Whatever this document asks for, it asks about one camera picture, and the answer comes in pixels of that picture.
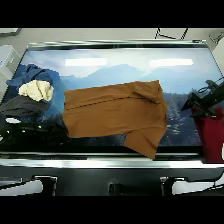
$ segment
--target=clothing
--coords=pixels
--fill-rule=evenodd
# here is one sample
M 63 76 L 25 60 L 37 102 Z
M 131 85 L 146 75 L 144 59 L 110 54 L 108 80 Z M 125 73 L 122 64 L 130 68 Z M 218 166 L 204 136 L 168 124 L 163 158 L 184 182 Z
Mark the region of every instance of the clothing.
M 42 99 L 50 101 L 54 88 L 47 81 L 33 80 L 23 84 L 19 88 L 20 96 L 29 96 L 31 99 L 40 101 Z
M 216 117 L 196 117 L 194 121 L 203 143 L 207 162 L 224 163 L 224 155 L 222 155 L 224 144 L 224 116 L 222 108 L 216 109 Z
M 125 134 L 125 146 L 155 158 L 167 122 L 159 81 L 65 91 L 69 137 Z
M 16 86 L 17 90 L 20 86 L 28 83 L 32 80 L 47 81 L 52 85 L 52 78 L 45 69 L 41 69 L 34 64 L 29 64 L 26 67 L 26 71 L 22 72 L 22 75 L 16 79 L 7 80 L 6 84 L 9 86 Z
M 13 117 L 34 116 L 45 111 L 49 105 L 27 96 L 17 96 L 0 106 L 0 114 Z

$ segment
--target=white container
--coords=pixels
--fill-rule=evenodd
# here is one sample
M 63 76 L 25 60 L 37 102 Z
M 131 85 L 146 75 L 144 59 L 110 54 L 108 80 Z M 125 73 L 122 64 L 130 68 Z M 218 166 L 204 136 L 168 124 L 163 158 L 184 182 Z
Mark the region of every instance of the white container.
M 20 55 L 11 45 L 0 46 L 0 102 L 8 88 L 6 81 L 12 79 L 20 60 Z

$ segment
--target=table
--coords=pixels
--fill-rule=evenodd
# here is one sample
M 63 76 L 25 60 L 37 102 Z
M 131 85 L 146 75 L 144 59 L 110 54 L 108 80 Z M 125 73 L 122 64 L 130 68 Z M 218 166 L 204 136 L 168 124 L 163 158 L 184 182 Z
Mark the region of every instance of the table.
M 130 40 L 31 44 L 15 76 L 29 63 L 54 70 L 60 76 L 60 79 L 57 77 L 57 80 L 54 80 L 56 87 L 52 105 L 42 116 L 42 120 L 57 117 L 63 112 L 66 89 L 160 80 L 165 100 L 168 102 L 168 130 L 160 142 L 157 153 L 160 154 L 160 160 L 162 158 L 166 162 L 168 154 L 174 154 L 176 158 L 181 157 L 181 160 L 189 160 L 190 156 L 195 159 L 201 154 L 201 142 L 194 121 L 190 117 L 191 111 L 180 112 L 180 110 L 192 90 L 206 86 L 207 79 L 216 81 L 221 77 L 205 42 Z M 16 94 L 9 88 L 3 102 Z M 94 151 L 85 148 L 86 151 L 81 151 L 76 147 L 69 152 L 72 156 L 85 155 L 91 160 L 94 157 L 105 161 L 110 155 L 120 155 L 122 159 L 131 157 L 137 158 L 138 162 L 149 161 L 148 158 L 140 158 L 125 147 L 112 148 L 107 151 L 99 147 L 94 148 Z M 55 156 L 55 152 L 40 150 L 38 153 L 48 156 L 48 159 L 51 155 Z M 66 151 L 56 154 L 59 156 L 66 153 L 69 155 Z

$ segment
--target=dark gray garment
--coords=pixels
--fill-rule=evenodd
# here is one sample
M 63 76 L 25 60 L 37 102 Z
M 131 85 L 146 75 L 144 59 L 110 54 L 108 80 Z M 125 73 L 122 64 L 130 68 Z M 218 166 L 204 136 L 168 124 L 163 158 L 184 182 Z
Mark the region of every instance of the dark gray garment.
M 37 102 L 27 96 L 17 96 L 0 106 L 0 113 L 5 116 L 26 117 L 44 112 L 49 104 Z

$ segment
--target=blue garment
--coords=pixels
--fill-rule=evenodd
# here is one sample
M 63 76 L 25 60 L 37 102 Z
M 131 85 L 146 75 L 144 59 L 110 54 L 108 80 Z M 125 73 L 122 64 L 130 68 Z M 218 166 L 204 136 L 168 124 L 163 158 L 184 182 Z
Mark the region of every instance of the blue garment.
M 41 69 L 34 64 L 29 64 L 27 65 L 25 72 L 22 72 L 20 77 L 12 80 L 7 80 L 6 84 L 9 86 L 15 86 L 17 87 L 17 90 L 19 90 L 20 86 L 32 80 L 47 81 L 51 85 L 53 83 L 52 78 L 45 69 Z

